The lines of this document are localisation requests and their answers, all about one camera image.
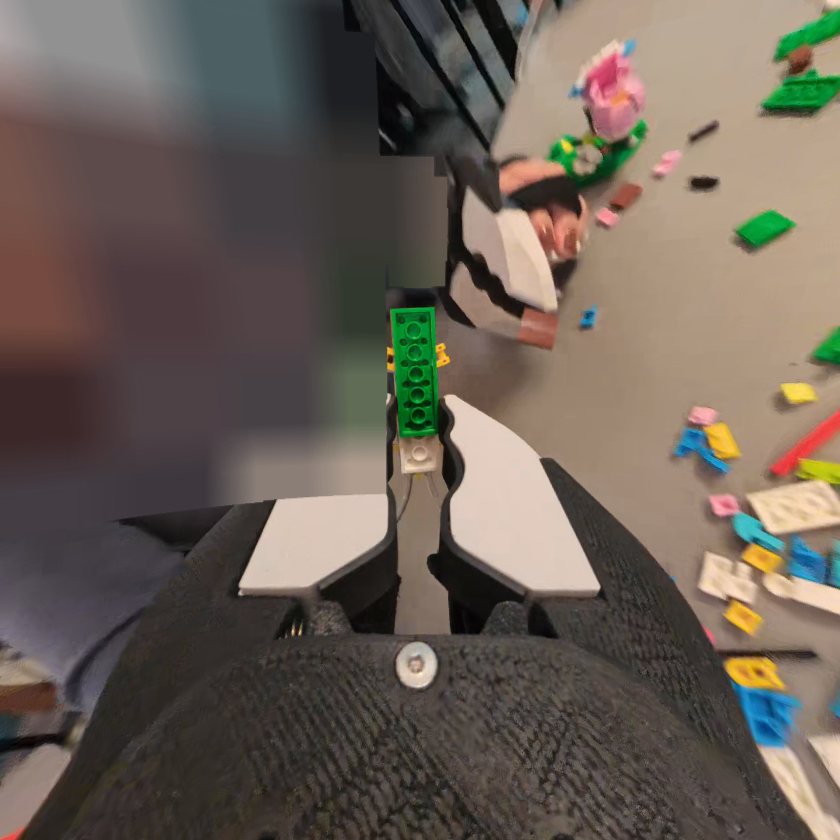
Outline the dark striped object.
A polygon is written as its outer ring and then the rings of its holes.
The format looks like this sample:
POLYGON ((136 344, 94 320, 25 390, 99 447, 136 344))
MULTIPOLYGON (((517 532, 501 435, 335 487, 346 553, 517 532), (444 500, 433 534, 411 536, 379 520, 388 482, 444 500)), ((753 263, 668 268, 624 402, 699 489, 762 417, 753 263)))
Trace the dark striped object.
POLYGON ((344 1, 346 28, 373 41, 380 152, 489 152, 531 5, 344 1))

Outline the green plate with brown brick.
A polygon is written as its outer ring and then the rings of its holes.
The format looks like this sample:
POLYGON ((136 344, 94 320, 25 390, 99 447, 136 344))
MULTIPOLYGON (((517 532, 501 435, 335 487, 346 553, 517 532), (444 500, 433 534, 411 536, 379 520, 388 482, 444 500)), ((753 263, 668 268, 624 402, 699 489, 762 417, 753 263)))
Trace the green plate with brown brick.
POLYGON ((774 53, 775 63, 786 62, 788 75, 802 74, 813 61, 813 48, 839 36, 839 8, 779 38, 774 53))

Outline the brown toy brick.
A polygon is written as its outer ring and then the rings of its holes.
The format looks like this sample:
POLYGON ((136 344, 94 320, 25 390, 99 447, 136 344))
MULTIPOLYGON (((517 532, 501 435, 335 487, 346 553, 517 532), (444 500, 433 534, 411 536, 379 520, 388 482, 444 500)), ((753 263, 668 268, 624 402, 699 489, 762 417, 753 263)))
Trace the brown toy brick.
POLYGON ((541 350, 552 350, 559 328, 556 312, 525 308, 521 315, 518 341, 541 350))

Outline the green white yellow brick assembly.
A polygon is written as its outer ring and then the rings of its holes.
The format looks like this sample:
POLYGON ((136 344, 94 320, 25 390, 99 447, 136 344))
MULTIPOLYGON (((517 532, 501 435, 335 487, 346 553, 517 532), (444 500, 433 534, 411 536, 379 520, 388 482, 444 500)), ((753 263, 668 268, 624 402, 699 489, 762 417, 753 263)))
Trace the green white yellow brick assembly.
POLYGON ((393 308, 390 317, 401 471, 427 475, 440 463, 438 364, 447 364, 448 357, 437 341, 434 308, 393 308))

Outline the person's left hand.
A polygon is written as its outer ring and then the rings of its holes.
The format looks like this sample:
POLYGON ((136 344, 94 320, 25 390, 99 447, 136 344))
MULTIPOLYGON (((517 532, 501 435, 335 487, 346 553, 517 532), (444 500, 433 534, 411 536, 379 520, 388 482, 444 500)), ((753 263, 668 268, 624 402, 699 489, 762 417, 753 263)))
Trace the person's left hand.
POLYGON ((546 256, 559 262, 576 260, 590 214, 580 187, 565 168, 514 156, 499 164, 498 177, 505 205, 527 214, 546 256))

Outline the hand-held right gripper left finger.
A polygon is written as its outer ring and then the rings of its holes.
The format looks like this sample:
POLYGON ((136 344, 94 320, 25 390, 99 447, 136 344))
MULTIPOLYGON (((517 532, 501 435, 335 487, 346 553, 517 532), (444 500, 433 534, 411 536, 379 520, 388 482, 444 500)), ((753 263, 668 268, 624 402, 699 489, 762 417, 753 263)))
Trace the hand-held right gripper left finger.
POLYGON ((239 596, 377 602, 398 587, 393 403, 386 398, 383 492, 276 500, 239 579, 239 596))

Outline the person's leg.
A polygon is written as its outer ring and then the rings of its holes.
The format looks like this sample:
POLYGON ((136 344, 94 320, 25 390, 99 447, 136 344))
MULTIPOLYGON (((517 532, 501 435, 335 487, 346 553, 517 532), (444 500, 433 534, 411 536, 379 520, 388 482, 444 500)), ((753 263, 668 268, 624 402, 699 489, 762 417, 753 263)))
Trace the person's leg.
POLYGON ((151 603, 184 554, 114 522, 1 542, 1 638, 56 677, 151 603))

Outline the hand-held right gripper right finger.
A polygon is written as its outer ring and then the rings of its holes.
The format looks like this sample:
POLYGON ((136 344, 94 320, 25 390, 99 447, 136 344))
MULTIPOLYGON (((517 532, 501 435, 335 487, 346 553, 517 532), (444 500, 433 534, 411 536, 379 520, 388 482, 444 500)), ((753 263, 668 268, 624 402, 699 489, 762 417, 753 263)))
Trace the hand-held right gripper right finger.
POLYGON ((597 597, 601 584, 538 452, 456 395, 441 409, 447 493, 428 565, 450 599, 597 597))

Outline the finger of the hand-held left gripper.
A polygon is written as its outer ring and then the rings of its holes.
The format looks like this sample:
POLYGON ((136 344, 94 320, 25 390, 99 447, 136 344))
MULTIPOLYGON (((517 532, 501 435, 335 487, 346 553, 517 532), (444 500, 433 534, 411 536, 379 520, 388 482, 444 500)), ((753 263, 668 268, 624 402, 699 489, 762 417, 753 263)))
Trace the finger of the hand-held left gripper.
POLYGON ((454 320, 508 340, 519 340, 524 305, 492 280, 490 289, 476 284, 469 268, 458 262, 448 279, 448 310, 454 320))
POLYGON ((494 210, 475 191, 465 191, 460 219, 467 251, 483 258, 510 298, 540 312, 557 312, 552 268, 525 211, 494 210))

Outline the pink flower brick model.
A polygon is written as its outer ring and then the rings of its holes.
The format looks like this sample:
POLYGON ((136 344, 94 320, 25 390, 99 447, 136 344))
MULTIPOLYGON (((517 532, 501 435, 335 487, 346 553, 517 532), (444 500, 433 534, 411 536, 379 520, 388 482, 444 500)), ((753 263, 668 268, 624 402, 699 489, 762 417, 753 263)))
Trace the pink flower brick model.
POLYGON ((636 47, 634 38, 610 42, 581 66, 570 90, 581 102, 587 131, 561 135, 548 160, 578 186, 612 179, 647 137, 647 90, 634 65, 636 47))

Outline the pile of colourful toy bricks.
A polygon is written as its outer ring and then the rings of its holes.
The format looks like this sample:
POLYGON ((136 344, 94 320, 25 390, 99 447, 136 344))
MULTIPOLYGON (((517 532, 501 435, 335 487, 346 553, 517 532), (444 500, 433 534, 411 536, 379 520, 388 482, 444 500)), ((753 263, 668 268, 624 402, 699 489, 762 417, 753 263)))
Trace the pile of colourful toy bricks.
MULTIPOLYGON (((838 618, 838 541, 821 553, 803 538, 838 530, 838 464, 807 458, 836 432, 838 413, 772 464, 773 478, 792 482, 754 491, 744 501, 730 493, 709 497, 710 512, 730 524, 742 551, 736 560, 705 552, 697 589, 722 602, 724 621, 750 638, 764 628, 756 609, 760 593, 838 618)), ((814 659, 816 652, 788 647, 720 654, 753 739, 794 811, 815 838, 838 838, 838 818, 822 807, 791 748, 799 707, 775 664, 779 658, 814 659)))

